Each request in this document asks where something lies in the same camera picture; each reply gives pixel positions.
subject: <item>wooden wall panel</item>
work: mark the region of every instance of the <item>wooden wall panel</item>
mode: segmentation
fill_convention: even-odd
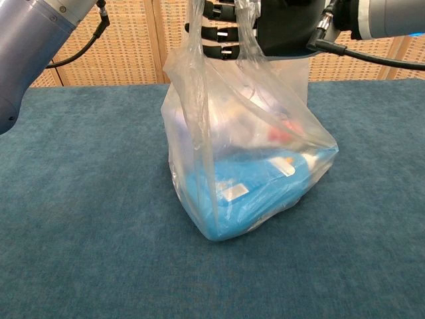
[[[393,39],[373,41],[351,40],[349,32],[341,33],[337,42],[350,49],[386,57]],[[347,56],[319,54],[310,60],[311,81],[377,80],[382,66],[356,60]]]
[[[58,68],[64,85],[117,85],[167,82],[162,72],[169,51],[181,44],[187,0],[108,1],[112,25],[79,60]],[[85,18],[55,57],[67,58],[90,39],[99,22],[95,9]],[[220,26],[225,23],[212,23]],[[379,56],[425,62],[425,37],[352,41],[342,33],[339,43]],[[35,86],[60,85],[44,73]],[[349,57],[319,54],[311,58],[311,81],[424,78],[423,72],[369,64]]]
[[[425,63],[425,36],[412,38],[403,60]],[[425,80],[425,72],[397,69],[394,78],[421,78]]]
[[[162,83],[151,0],[108,1],[111,25],[77,61],[58,68],[65,85]],[[72,56],[92,37],[99,23],[95,9],[81,22],[55,61]]]
[[[62,86],[56,70],[45,70],[31,85],[32,88]]]

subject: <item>label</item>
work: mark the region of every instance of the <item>label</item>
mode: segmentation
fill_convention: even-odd
[[[292,176],[296,172],[295,167],[288,163],[286,158],[271,158],[269,162],[286,177]]]
[[[221,193],[227,201],[234,201],[236,198],[249,193],[249,190],[244,184],[239,183],[238,185],[225,189]]]

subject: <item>red object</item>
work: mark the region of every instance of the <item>red object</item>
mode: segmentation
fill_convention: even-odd
[[[268,139],[270,141],[290,142],[293,140],[294,134],[298,136],[303,134],[303,129],[297,122],[285,120],[282,124],[288,130],[272,128],[268,134]]]

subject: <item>white label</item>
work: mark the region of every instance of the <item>white label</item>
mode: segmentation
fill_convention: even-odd
[[[223,189],[229,188],[234,183],[234,179],[229,179],[228,181],[218,181],[215,183],[215,187],[218,191],[222,191]]]
[[[278,170],[281,171],[286,177],[295,174],[295,167],[288,163],[286,158],[272,158],[269,162],[273,164]]]
[[[247,193],[249,193],[249,190],[245,187],[244,184],[238,184],[222,191],[223,197],[227,201],[234,201],[236,198]]]

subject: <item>metal robot arm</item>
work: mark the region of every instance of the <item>metal robot arm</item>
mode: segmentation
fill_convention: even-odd
[[[15,125],[25,91],[95,3],[0,0],[0,134]]]
[[[204,16],[236,22],[235,6],[230,4],[234,0],[219,1],[223,4],[205,1]],[[323,10],[329,5],[332,14],[323,19]],[[317,27],[326,29],[324,39],[328,41],[334,41],[338,31],[352,31],[357,40],[395,37],[425,32],[424,12],[424,0],[263,0],[253,32],[266,56],[305,57],[313,54],[307,44]],[[202,36],[219,43],[237,42],[238,29],[203,27]],[[211,58],[234,59],[239,46],[205,46],[204,53]]]

